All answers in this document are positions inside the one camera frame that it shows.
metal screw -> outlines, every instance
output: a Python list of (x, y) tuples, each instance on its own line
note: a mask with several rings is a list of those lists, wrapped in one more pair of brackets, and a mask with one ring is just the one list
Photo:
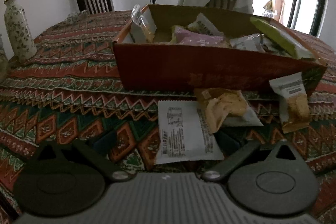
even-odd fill
[(116, 171), (112, 174), (115, 180), (127, 180), (129, 175), (125, 171)]
[(210, 170), (210, 171), (205, 172), (203, 176), (207, 179), (214, 180), (214, 179), (218, 179), (221, 176), (221, 174), (217, 171)]

table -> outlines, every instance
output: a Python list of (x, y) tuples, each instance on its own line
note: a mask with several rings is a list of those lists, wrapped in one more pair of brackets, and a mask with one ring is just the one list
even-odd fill
[[(0, 193), (17, 211), (11, 194), (13, 184), (39, 143), (47, 138), (66, 144), (75, 138), (92, 138), (115, 129), (118, 144), (107, 156), (129, 172), (201, 172), (214, 164), (200, 161), (154, 165), (160, 143), (158, 100), (194, 97), (187, 92), (123, 88), (112, 38), (129, 21), (129, 16), (130, 11), (90, 15), (73, 24), (61, 22), (49, 28), (35, 39), (37, 54), (24, 66), (13, 69), (1, 84)], [(310, 97), (310, 127), (283, 134), (277, 99), (248, 92), (245, 96), (265, 126), (226, 128), (218, 134), (218, 142), (225, 146), (223, 134), (237, 143), (246, 138), (271, 144), (283, 138), (291, 141), (319, 177), (322, 190), (312, 214), (320, 217), (321, 222), (327, 223), (330, 217), (336, 222), (336, 171), (322, 175), (336, 167), (336, 58), (334, 51), (317, 38), (296, 34), (309, 39), (329, 64)], [(2, 209), (1, 217), (6, 219)]]

white ceramic vase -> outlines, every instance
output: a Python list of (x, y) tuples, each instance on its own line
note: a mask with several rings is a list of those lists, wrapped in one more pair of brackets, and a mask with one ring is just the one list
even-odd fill
[(36, 54), (37, 49), (27, 24), (25, 11), (16, 1), (8, 0), (5, 2), (7, 6), (5, 25), (13, 52), (18, 57), (19, 62), (24, 63)]

tablecloth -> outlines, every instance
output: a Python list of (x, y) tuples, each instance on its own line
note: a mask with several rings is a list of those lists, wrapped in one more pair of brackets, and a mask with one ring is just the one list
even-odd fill
[[(154, 165), (160, 143), (158, 100), (195, 98), (187, 92), (123, 88), (112, 39), (129, 16), (130, 11), (90, 15), (70, 25), (61, 22), (49, 28), (35, 39), (37, 54), (1, 83), (0, 192), (16, 210), (13, 184), (39, 143), (47, 138), (66, 144), (115, 129), (118, 143), (107, 157), (129, 172), (200, 172), (214, 164)], [(283, 138), (292, 142), (320, 183), (321, 192), (311, 213), (322, 223), (336, 223), (336, 55), (317, 38), (295, 33), (309, 40), (329, 65), (310, 97), (309, 128), (283, 134), (276, 97), (245, 92), (264, 127), (225, 128), (219, 135), (226, 134), (238, 143), (246, 138), (271, 144)], [(0, 222), (6, 219), (0, 209)]]

cardboard box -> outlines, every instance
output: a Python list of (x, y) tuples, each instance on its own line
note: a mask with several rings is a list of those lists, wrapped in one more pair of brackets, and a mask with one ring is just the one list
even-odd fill
[[(250, 22), (254, 15), (217, 8), (148, 5), (157, 26), (154, 42), (171, 40), (173, 25), (186, 26), (202, 12), (227, 37), (260, 33)], [(273, 19), (262, 17), (267, 21)], [(271, 91), (269, 80), (303, 72), (310, 95), (322, 78), (326, 63), (297, 36), (290, 33), (318, 59), (316, 62), (272, 54), (219, 47), (134, 44), (129, 22), (113, 42), (122, 84), (129, 90), (192, 91), (194, 88), (223, 87), (233, 90)]]

